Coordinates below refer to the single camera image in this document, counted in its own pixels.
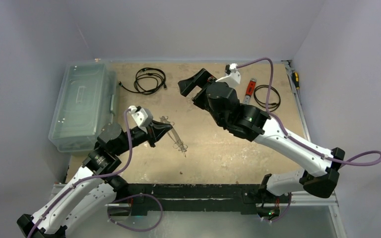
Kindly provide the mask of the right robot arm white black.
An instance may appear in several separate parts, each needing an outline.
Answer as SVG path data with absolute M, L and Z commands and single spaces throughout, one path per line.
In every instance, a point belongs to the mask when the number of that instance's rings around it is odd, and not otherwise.
M 337 162 L 344 159 L 345 152 L 308 142 L 282 129 L 278 119 L 267 112 L 242 104 L 235 90 L 240 82 L 241 75 L 236 69 L 216 79 L 203 68 L 191 78 L 179 81 L 178 86 L 184 97 L 195 87 L 200 87 L 192 99 L 193 104 L 208 111 L 219 127 L 235 137 L 269 147 L 300 166 L 293 172 L 265 175 L 257 192 L 263 201 L 270 202 L 277 196 L 296 191 L 329 198 L 339 180 L 340 165 Z

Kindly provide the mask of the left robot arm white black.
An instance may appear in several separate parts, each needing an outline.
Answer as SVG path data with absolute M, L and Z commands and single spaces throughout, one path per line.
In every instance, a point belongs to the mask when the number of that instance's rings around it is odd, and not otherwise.
M 108 203 L 131 202 L 147 195 L 133 193 L 131 185 L 120 176 L 119 155 L 149 142 L 155 146 L 165 134 L 173 130 L 169 123 L 145 119 L 144 123 L 125 130 L 118 123 L 104 126 L 95 149 L 83 161 L 72 179 L 44 207 L 34 214 L 23 214 L 17 225 L 26 238 L 64 238 L 95 209 Z

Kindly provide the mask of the clear plastic storage bin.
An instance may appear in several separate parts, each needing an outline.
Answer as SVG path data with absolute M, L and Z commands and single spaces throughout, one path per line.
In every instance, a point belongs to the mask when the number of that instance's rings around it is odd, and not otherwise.
M 107 62 L 67 64 L 48 139 L 62 153 L 93 150 L 117 114 L 116 73 Z

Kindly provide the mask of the yellow black screwdriver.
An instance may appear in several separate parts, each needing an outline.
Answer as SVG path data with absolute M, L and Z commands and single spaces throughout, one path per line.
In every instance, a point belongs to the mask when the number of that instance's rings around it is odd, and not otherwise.
M 297 90 L 299 90 L 299 89 L 300 89 L 300 81 L 299 81 L 298 73 L 297 73 L 297 72 L 293 72 L 293 73 L 291 74 L 291 79 L 292 79 L 292 82 L 293 82 L 295 88 L 296 88 Z

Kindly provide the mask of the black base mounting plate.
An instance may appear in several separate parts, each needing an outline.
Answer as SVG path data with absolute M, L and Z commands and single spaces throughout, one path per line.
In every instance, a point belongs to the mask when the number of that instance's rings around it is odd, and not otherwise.
M 149 211 L 265 213 L 267 208 L 290 201 L 290 193 L 276 196 L 260 184 L 153 184 L 130 183 L 116 194 L 133 216 Z

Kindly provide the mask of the red handled adjustable wrench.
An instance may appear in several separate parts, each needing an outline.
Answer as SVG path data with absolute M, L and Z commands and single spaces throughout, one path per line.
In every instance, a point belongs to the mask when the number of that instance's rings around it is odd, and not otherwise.
M 256 82 L 257 82 L 257 80 L 255 78 L 250 79 L 248 86 L 247 86 L 247 89 L 246 89 L 246 92 L 245 92 L 243 104 L 245 104 L 245 105 L 249 104 L 250 99 L 252 97 L 252 94 L 254 92 L 255 86 L 256 86 Z

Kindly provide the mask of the aluminium frame rail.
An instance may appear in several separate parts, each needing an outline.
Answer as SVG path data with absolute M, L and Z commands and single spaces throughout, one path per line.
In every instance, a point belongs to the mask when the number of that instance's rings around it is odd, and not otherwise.
M 173 130 L 170 124 L 155 121 L 143 107 L 131 106 L 127 112 L 136 122 L 133 129 L 118 124 L 106 126 L 94 150 L 75 176 L 43 208 L 30 218 L 28 238 L 64 238 L 93 210 L 108 203 L 130 206 L 133 216 L 149 211 L 240 212 L 257 214 L 275 222 L 280 217 L 280 199 L 289 201 L 293 192 L 305 191 L 318 198 L 329 198 L 339 179 L 345 153 L 326 149 L 288 131 L 280 119 L 267 111 L 241 103 L 236 93 L 241 75 L 238 64 L 229 64 L 225 75 L 215 78 L 206 69 L 178 82 L 180 94 L 194 88 L 195 106 L 210 113 L 215 123 L 233 136 L 264 145 L 296 162 L 300 169 L 285 174 L 267 174 L 261 184 L 135 184 L 124 180 L 116 168 L 119 155 L 148 142 L 154 146 Z M 266 210 L 264 204 L 276 206 Z

